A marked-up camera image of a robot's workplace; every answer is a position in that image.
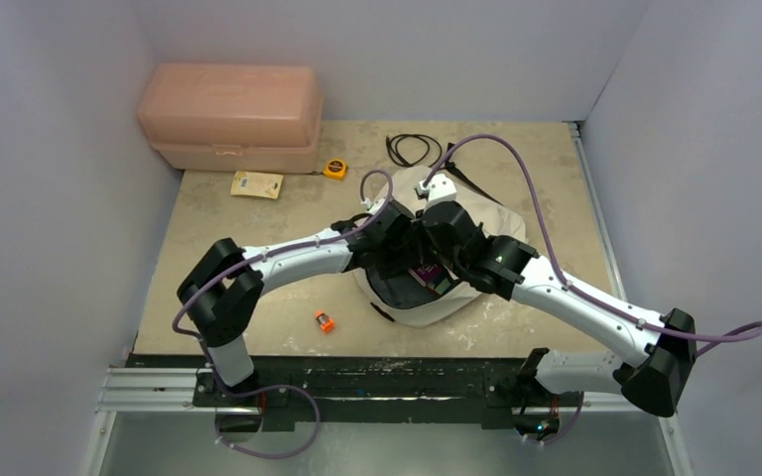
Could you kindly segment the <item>tan paper card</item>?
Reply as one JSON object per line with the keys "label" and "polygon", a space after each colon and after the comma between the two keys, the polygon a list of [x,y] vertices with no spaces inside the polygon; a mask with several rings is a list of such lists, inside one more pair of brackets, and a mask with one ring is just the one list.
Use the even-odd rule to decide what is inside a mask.
{"label": "tan paper card", "polygon": [[284,176],[269,173],[236,172],[230,187],[231,196],[277,199]]}

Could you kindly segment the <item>purple paperback book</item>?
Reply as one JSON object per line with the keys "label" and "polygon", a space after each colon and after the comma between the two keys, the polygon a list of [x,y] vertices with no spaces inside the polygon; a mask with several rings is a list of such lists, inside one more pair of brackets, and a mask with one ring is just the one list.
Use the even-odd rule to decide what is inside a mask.
{"label": "purple paperback book", "polygon": [[421,286],[437,296],[443,296],[454,286],[452,276],[442,265],[424,264],[410,269],[409,274]]}

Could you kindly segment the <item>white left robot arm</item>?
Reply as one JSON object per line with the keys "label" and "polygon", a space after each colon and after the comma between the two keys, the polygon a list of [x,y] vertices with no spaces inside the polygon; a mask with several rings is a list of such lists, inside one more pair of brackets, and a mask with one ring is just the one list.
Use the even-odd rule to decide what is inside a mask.
{"label": "white left robot arm", "polygon": [[215,242],[183,279],[177,297],[231,405],[255,396],[244,333],[265,294],[316,276],[372,270],[387,278],[418,264],[421,215],[393,200],[363,220],[341,220],[315,235],[270,247]]}

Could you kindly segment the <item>yellow tape measure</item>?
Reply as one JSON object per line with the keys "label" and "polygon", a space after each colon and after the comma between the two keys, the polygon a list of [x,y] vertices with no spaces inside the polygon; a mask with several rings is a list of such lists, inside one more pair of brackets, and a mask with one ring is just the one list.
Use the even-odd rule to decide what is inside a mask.
{"label": "yellow tape measure", "polygon": [[342,159],[331,159],[326,162],[322,174],[335,180],[344,180],[348,172],[348,164]]}

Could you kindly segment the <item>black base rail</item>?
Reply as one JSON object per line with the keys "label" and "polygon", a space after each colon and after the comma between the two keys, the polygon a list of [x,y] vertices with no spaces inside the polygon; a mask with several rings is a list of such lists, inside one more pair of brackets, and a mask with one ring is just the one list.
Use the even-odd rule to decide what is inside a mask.
{"label": "black base rail", "polygon": [[531,437],[565,428],[576,407],[629,412],[601,354],[526,358],[257,356],[252,377],[222,392],[203,359],[134,355],[107,374],[103,411],[210,415],[246,437],[300,423],[467,423]]}

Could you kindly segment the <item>beige canvas backpack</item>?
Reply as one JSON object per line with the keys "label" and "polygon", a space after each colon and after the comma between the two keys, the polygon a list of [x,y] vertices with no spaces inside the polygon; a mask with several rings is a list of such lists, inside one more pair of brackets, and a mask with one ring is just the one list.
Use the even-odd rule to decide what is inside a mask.
{"label": "beige canvas backpack", "polygon": [[[509,235],[521,241],[527,239],[527,226],[522,216],[474,184],[453,160],[444,162],[441,173],[455,183],[457,201],[475,223],[483,225],[486,234]],[[421,286],[409,272],[392,279],[381,279],[373,272],[359,270],[354,273],[354,279],[370,305],[383,317],[411,327],[425,327],[451,316],[481,296],[471,285],[449,273],[454,286],[443,296]]]}

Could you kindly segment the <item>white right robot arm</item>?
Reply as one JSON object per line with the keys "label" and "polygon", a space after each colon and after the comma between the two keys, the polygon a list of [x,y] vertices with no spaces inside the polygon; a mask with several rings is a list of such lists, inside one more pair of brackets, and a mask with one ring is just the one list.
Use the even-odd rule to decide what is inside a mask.
{"label": "white right robot arm", "polygon": [[428,249],[477,291],[541,310],[613,353],[619,365],[600,372],[593,391],[618,392],[656,417],[675,414],[697,360],[690,314],[673,308],[662,315],[559,276],[534,247],[486,234],[455,201],[418,213],[417,221]]}

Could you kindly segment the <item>orange pencil sharpener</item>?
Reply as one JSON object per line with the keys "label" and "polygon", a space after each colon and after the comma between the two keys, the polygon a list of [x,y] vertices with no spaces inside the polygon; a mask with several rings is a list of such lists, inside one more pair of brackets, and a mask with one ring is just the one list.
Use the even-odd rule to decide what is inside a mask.
{"label": "orange pencil sharpener", "polygon": [[318,311],[315,315],[315,320],[320,328],[320,330],[324,334],[328,334],[335,330],[335,322],[333,319],[325,312]]}

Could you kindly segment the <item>pink plastic storage box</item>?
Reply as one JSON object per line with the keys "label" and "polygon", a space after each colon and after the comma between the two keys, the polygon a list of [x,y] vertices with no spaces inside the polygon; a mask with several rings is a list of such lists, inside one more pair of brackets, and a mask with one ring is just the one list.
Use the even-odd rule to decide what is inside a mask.
{"label": "pink plastic storage box", "polygon": [[165,62],[137,117],[177,170],[308,174],[318,162],[322,111],[307,66]]}

